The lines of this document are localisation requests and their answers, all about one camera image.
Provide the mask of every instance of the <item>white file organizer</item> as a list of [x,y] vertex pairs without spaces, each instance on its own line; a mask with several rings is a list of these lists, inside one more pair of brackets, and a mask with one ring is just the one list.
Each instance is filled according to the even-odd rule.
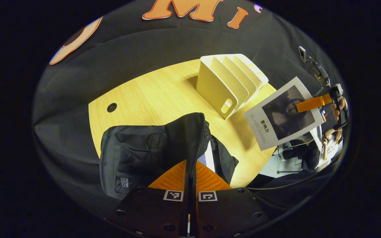
[[242,54],[202,56],[196,91],[227,119],[254,98],[268,81]]

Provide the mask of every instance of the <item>orange letter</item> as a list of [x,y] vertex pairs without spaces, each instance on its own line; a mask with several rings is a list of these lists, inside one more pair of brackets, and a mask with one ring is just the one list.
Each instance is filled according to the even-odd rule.
[[173,3],[174,10],[179,17],[183,17],[195,6],[198,6],[189,16],[196,20],[213,21],[214,10],[221,1],[223,0],[156,0],[152,9],[142,18],[145,20],[168,18],[172,14],[168,10],[168,6]]
[[233,20],[229,21],[227,25],[231,28],[238,29],[240,22],[248,15],[248,12],[241,8],[237,7],[237,13],[234,16]]
[[68,44],[63,45],[51,59],[50,65],[54,65],[60,62],[71,52],[76,50],[80,45],[82,45],[95,32],[97,27],[100,25],[102,18],[103,17],[100,17],[91,24],[87,25],[85,28],[83,28],[79,36],[77,36],[75,39],[73,39],[73,41],[69,42]]

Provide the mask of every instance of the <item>paper sheet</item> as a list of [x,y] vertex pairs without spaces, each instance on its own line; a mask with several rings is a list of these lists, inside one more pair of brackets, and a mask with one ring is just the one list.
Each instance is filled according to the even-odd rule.
[[307,88],[295,77],[245,113],[261,150],[290,141],[322,123],[317,108],[302,113],[296,109],[295,104],[311,98]]
[[321,139],[321,127],[316,127],[310,131],[311,135],[313,136],[313,140],[317,145],[317,148],[319,151],[321,151],[322,143],[320,141]]
[[214,173],[216,172],[216,169],[214,167],[214,158],[213,150],[211,149],[211,143],[208,143],[207,151],[205,151],[204,155],[198,158],[198,161],[205,164]]

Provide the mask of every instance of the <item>desk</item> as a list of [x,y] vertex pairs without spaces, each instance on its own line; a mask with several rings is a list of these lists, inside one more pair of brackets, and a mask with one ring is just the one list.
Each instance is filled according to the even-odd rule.
[[[267,163],[274,148],[260,150],[244,112],[266,99],[275,89],[266,84],[252,101],[224,120],[195,89],[200,63],[196,59],[155,70],[92,101],[89,122],[98,156],[101,155],[102,135],[112,126],[165,125],[185,114],[202,112],[210,124],[211,134],[239,160],[230,186],[248,185]],[[112,103],[116,103],[117,108],[109,113],[107,108]]]

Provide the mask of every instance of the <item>black fabric backdrop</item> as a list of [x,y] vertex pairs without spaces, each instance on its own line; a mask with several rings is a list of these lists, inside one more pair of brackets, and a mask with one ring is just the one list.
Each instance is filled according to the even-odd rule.
[[[0,117],[0,237],[71,237],[79,233],[123,236],[65,196],[39,162],[27,133],[37,80],[51,56],[69,35],[119,5],[118,1],[0,4],[0,102],[6,105],[3,110],[0,107],[3,113]],[[381,237],[381,129],[377,128],[381,127],[381,2],[266,0],[261,5],[274,9],[309,32],[330,54],[350,89],[351,116],[356,122],[351,131],[352,146],[345,155],[348,160],[343,161],[335,182],[331,181],[313,203],[263,234]],[[380,120],[369,121],[366,118],[369,115]],[[33,125],[36,124],[39,121],[35,117]],[[63,171],[63,166],[52,161],[48,151],[38,148],[38,152],[47,160],[45,164]],[[347,173],[344,168],[351,164],[353,169]],[[324,226],[329,220],[330,226]]]
[[[153,1],[137,0],[104,15],[83,45],[45,69],[36,90],[33,128],[44,165],[68,195],[101,215],[113,209],[115,201],[106,198],[103,202],[88,104],[114,87],[201,56],[242,53],[266,74],[273,87],[278,89],[298,76],[314,94],[319,84],[308,73],[311,65],[299,58],[299,45],[314,53],[331,83],[343,83],[312,39],[267,9],[259,14],[251,2],[219,2],[212,22],[179,18],[172,5],[171,17],[143,20],[152,5]],[[250,14],[239,29],[232,29],[227,22],[238,6]]]

